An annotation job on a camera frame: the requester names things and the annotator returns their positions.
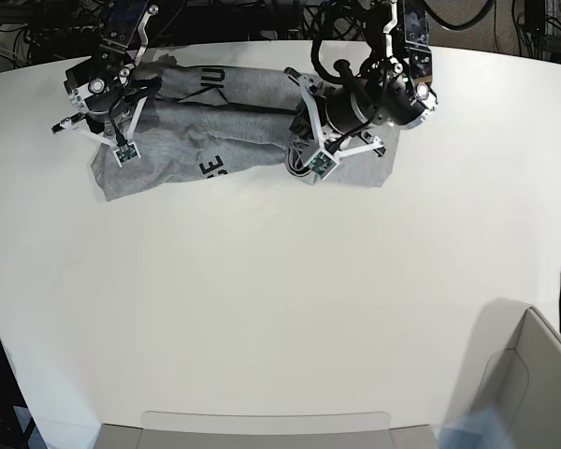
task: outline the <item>white table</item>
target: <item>white table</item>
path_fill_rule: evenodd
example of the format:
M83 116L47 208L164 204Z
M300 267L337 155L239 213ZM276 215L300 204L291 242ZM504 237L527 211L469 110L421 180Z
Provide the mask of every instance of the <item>white table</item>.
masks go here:
M174 53L311 72L296 41ZM323 61L367 53L334 42ZM261 167L111 203L96 145L50 132L76 61L0 75L0 336L50 447L145 411L443 424L526 304L557 324L561 65L434 61L439 109L381 189ZM335 243L309 251L312 233Z

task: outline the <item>white tabletop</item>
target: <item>white tabletop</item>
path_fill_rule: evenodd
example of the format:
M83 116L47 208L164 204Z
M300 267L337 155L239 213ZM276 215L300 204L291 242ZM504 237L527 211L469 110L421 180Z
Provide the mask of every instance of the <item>white tabletop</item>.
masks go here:
M307 42L174 54L311 72ZM96 145L50 131L75 63L0 74L0 336L50 446L146 411L443 424L527 304L557 324L561 65L434 49L439 109L381 189L259 167L107 203Z

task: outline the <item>floor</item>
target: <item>floor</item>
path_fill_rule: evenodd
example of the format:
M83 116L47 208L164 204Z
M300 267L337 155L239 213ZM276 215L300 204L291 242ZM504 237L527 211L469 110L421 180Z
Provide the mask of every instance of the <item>floor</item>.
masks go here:
M430 20L430 43L440 47L518 54L517 37L511 19L512 1L496 0L496 14L492 11L478 25L465 32L458 33L445 30ZM430 6L441 17L452 23L461 23L469 20L482 8L484 2L485 0L465 0L465 2L428 0ZM516 15L523 14L524 0L517 0L516 3ZM557 15L556 8L552 7L552 9L554 11L553 14ZM8 25L3 28L8 30L17 27L18 25ZM0 47L12 51L14 36L15 33L0 33ZM12 69L12 64L0 57L0 72L10 69Z

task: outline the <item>fabric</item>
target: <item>fabric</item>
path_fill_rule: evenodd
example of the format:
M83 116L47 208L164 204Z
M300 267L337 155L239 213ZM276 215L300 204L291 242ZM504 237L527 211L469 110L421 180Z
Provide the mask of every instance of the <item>fabric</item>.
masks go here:
M120 168L111 148L102 145L93 160L92 171L106 200L164 182L199 181L284 163L289 126L301 101L297 86L284 73L165 63L149 63L136 71L137 79L155 75L162 77L163 87L156 99L146 102L135 132L141 158ZM386 147L383 157L369 152L346 158L328 181L382 185L393 167L399 131L388 126L379 131ZM316 180L312 176L305 181Z

